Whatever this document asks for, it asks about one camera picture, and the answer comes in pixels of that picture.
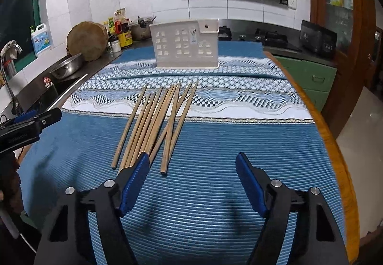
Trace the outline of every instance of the wooden chopstick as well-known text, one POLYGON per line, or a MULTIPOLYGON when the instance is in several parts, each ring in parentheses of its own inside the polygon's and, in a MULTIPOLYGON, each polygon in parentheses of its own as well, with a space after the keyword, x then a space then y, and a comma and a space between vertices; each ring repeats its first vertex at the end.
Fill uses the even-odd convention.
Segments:
POLYGON ((130 114, 128 122, 126 123, 125 129, 124 129, 124 131, 122 133, 122 136, 121 136, 121 139, 120 139, 120 142, 118 143, 118 146, 117 146, 117 149, 116 149, 116 153, 114 154, 114 158, 113 158, 113 161, 112 161, 112 169, 116 169, 117 168, 118 160, 119 160, 119 157, 121 155, 122 148, 124 147, 126 136, 129 133, 130 126, 132 125, 132 122, 133 122, 133 120, 135 118, 135 114, 137 112, 137 109, 140 106, 142 98, 144 97, 146 88, 147 88, 147 84, 142 88, 140 96, 139 96, 139 98, 138 98, 138 100, 137 100, 137 102, 136 102, 136 104, 135 104, 135 106, 134 106, 134 108, 132 110, 132 113, 130 114))
POLYGON ((193 88, 192 92, 189 95, 189 99, 188 99, 188 101, 187 101, 187 103, 185 105, 185 108, 183 109, 181 118, 178 121, 177 127, 175 128, 174 135, 172 137, 171 147, 170 147, 169 162, 170 162, 170 159, 172 157, 172 153, 173 153, 175 144, 177 143, 178 136, 180 135, 182 125, 185 122, 186 115, 187 115, 187 113, 189 111, 189 108, 190 108, 190 105, 191 105, 191 103, 193 101, 193 97, 194 97, 194 94, 195 94, 195 91, 196 91, 197 87, 198 87, 198 81, 195 83, 194 88, 193 88))
MULTIPOLYGON (((154 123, 156 122, 158 113, 159 113, 160 110, 161 110, 162 104, 163 104, 163 102, 164 102, 164 100, 165 100, 165 98, 166 98, 166 94, 168 93, 168 91, 169 91, 169 89, 165 89, 165 91, 164 91, 164 93, 163 93, 163 95, 162 95, 162 97, 161 97, 161 99, 160 99, 160 102, 158 103, 158 106, 157 106, 157 108, 156 108, 156 111, 154 112, 154 115, 153 115, 153 117, 152 117, 152 120, 150 121, 150 125, 149 125, 149 127, 147 128, 147 132, 146 132, 146 134, 147 134, 148 136, 145 136, 144 141, 142 142, 142 145, 141 145, 141 151, 147 152, 145 149, 146 149, 147 142, 148 142, 148 140, 149 140, 149 136, 150 136, 150 134, 151 134, 151 132, 152 132, 153 125, 154 125, 154 123)), ((160 91, 158 92, 158 95, 161 95, 161 92, 162 92, 162 87, 160 88, 160 91)))
POLYGON ((137 145, 135 147, 135 152, 133 153, 132 160, 134 160, 134 161, 137 159, 137 157, 139 156, 139 154, 141 152, 141 145, 142 145, 144 139, 149 135, 149 134, 147 134, 147 130, 148 130, 149 124, 152 121, 152 116, 153 116, 154 110, 157 106, 158 99, 160 98, 160 94, 161 94, 161 91, 159 93, 155 94, 156 97, 155 97, 154 101, 152 102, 152 106, 150 107, 149 114, 147 115, 144 127, 142 128, 140 137, 139 137, 137 145))
POLYGON ((146 99, 145 99, 145 103, 143 104, 142 108, 141 108, 141 111, 140 111, 140 114, 137 118, 137 121, 135 122, 135 127, 133 128, 133 131, 130 135, 130 138, 129 138, 129 141, 128 141, 128 145, 125 149, 125 152, 124 152, 124 155, 122 157, 122 161, 121 161, 121 164, 120 164, 120 167, 118 169, 118 173, 125 167, 126 165, 126 162, 128 160, 128 156, 129 156, 129 153, 131 151, 131 148, 132 148, 132 145, 133 145, 133 141, 135 139, 135 134, 137 133, 137 130, 139 128, 139 125, 141 123, 141 120, 142 120, 142 117, 144 115, 144 112, 145 112, 145 109, 146 109, 146 105, 149 101, 149 97, 147 96, 146 99))
POLYGON ((137 133, 135 134, 135 139, 134 139, 133 144, 132 144, 132 149, 129 152, 128 159, 127 159, 125 167, 131 167, 135 163, 135 159, 134 159, 135 149, 137 147, 137 143, 138 143, 138 140, 139 140, 139 138, 141 136, 141 132, 142 132, 142 130, 144 128, 144 125, 146 124, 146 120, 147 120, 147 117, 149 115, 149 112, 150 112, 150 110, 152 108, 154 97, 155 97, 155 93, 150 96, 149 103, 148 103, 148 105, 145 108, 144 115, 143 115, 143 117, 141 119, 141 123, 140 123, 140 125, 138 127, 137 133))
MULTIPOLYGON (((190 88, 191 88, 191 85, 192 85, 192 84, 189 83, 189 85, 188 85, 188 86, 186 87, 186 89, 183 91, 182 96, 181 96, 180 100, 179 100, 178 103, 177 103, 177 112, 180 110, 183 101, 184 101, 185 98, 187 97, 187 94, 188 94, 188 92, 189 92, 189 90, 190 90, 190 88)), ((167 133, 168 126, 169 126, 169 122, 166 124, 165 128, 163 129, 163 131, 162 131, 160 137, 158 138, 158 141, 157 141, 156 145, 154 146, 153 150, 152 150, 152 151, 147 151, 147 150, 146 150, 146 152, 147 152, 148 154, 150 154, 150 164, 151 164, 151 165, 152 165, 152 163, 153 163, 153 161, 154 161, 154 158, 156 157, 156 155, 157 155, 157 153, 158 153, 158 151, 159 151, 159 149, 160 149, 160 146, 161 146, 161 144, 162 144, 163 139, 165 138, 165 135, 166 135, 166 133, 167 133)))
POLYGON ((165 116, 166 116, 166 113, 168 111, 170 102, 172 101, 174 91, 175 91, 175 86, 172 86, 166 95, 165 101, 162 104, 160 112, 158 113, 156 122, 153 125, 152 131, 150 133, 150 136, 149 136, 146 148, 145 148, 145 151, 148 154, 150 154, 150 151, 152 150, 152 147, 153 147, 154 142, 156 140, 157 134, 160 131, 162 122, 165 119, 165 116))
POLYGON ((173 126, 174 126, 175 115, 177 114, 177 103, 178 103, 177 101, 180 95, 180 87, 181 87, 181 84, 179 83, 174 93, 172 112, 170 114, 170 118, 168 122, 169 126, 167 127, 165 147, 163 149, 163 154, 162 154, 161 173, 167 172, 167 165, 169 163, 170 145, 172 143, 173 126))

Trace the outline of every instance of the faucet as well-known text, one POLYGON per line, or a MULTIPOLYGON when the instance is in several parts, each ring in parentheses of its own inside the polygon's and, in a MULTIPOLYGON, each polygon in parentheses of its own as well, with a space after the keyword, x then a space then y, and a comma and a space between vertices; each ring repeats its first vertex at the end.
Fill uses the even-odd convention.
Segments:
POLYGON ((4 59, 5 59, 5 57, 7 55, 10 55, 11 52, 8 53, 8 50, 11 49, 11 48, 16 49, 17 53, 16 53, 15 56, 9 56, 10 59, 16 59, 17 58, 17 54, 20 54, 23 51, 22 48, 16 43, 15 40, 12 40, 12 41, 8 42, 4 46, 4 48, 1 50, 1 53, 0 53, 0 57, 1 57, 0 69, 1 69, 1 75, 4 78, 4 81, 5 81, 5 85, 6 85, 7 89, 8 89, 9 94, 11 95, 11 98, 12 98, 12 114, 13 115, 17 115, 17 114, 22 114, 23 110, 19 107, 18 100, 15 97, 15 95, 13 94, 13 91, 11 90, 11 87, 9 86, 8 80, 7 80, 6 75, 5 75, 5 70, 4 70, 4 59))

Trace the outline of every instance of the patterned tablecloth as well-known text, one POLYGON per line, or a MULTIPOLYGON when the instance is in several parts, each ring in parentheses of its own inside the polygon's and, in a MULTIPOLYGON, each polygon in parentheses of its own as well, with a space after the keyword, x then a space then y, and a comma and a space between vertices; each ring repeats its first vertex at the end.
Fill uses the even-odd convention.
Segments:
MULTIPOLYGON (((260 44, 220 42, 219 54, 217 69, 157 69, 152 47, 129 50, 80 86, 61 122, 44 131, 20 168, 25 207, 36 224, 41 227, 67 186, 94 188, 116 176, 110 163, 143 85, 148 96, 178 82, 182 92, 198 80, 168 175, 159 171, 160 150, 133 211, 122 219, 139 263, 246 262, 264 220, 237 177, 240 151, 290 188, 319 187, 345 238, 333 168, 295 89, 260 44)), ((89 218, 98 264, 105 264, 95 215, 89 218)), ((278 264, 287 262, 295 221, 292 213, 278 264)))

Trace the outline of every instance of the electrical outlet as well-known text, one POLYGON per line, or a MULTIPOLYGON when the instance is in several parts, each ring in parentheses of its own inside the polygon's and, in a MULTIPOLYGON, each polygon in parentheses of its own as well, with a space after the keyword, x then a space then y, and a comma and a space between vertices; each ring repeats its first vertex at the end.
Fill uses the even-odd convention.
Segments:
POLYGON ((296 10, 296 3, 297 3, 297 0, 288 0, 287 6, 290 9, 296 10))

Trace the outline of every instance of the metal bowl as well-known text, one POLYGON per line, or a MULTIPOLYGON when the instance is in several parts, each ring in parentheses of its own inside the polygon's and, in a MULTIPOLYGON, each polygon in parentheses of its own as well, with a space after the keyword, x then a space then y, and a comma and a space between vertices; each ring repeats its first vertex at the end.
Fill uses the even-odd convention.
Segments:
POLYGON ((84 59, 82 57, 82 53, 73 55, 67 58, 65 61, 58 64, 52 71, 51 74, 57 80, 62 80, 70 75, 73 75, 76 71, 78 71, 82 64, 84 63, 84 59))

